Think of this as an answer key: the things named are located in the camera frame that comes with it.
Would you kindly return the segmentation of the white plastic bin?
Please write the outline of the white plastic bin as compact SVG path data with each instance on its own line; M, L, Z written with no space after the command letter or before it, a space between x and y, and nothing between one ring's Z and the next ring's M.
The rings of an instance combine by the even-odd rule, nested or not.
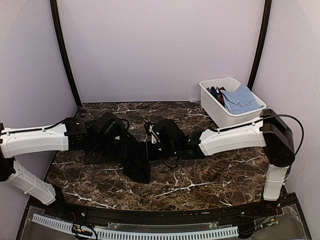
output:
M200 104L220 128L252 120L267 107L245 84L234 78L204 80L199 86Z

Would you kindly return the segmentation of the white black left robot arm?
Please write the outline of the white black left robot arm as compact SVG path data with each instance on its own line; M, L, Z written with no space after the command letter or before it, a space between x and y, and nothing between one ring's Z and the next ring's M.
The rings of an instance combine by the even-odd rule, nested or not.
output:
M49 151L84 151L103 154L119 141L126 125L115 116L85 122L67 117L58 123L31 128L0 128L0 180L50 206L60 218L71 213L62 190L26 170L16 156Z

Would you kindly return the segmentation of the black long sleeve shirt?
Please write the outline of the black long sleeve shirt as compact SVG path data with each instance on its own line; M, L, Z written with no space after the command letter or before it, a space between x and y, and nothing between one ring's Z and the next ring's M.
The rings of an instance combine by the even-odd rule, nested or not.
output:
M149 184L151 178L150 163L147 159L147 151L145 144L139 143L136 138L128 131L115 138L120 139L121 153L118 157L118 161L121 163L122 172L131 180L141 183ZM97 135L93 138L95 145L102 142L109 142L115 138L98 137Z

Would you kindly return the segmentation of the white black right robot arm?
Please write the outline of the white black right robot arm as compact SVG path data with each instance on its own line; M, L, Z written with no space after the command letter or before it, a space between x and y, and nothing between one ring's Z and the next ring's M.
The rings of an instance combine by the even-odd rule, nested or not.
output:
M266 217L275 208L289 169L300 147L294 146L293 132L283 121L285 114L272 109L252 120L222 128L207 128L188 135L172 119L144 125L151 140L147 143L149 160L176 157L181 160L202 159L237 149L260 147L269 166L263 189L263 200L255 205L255 213Z

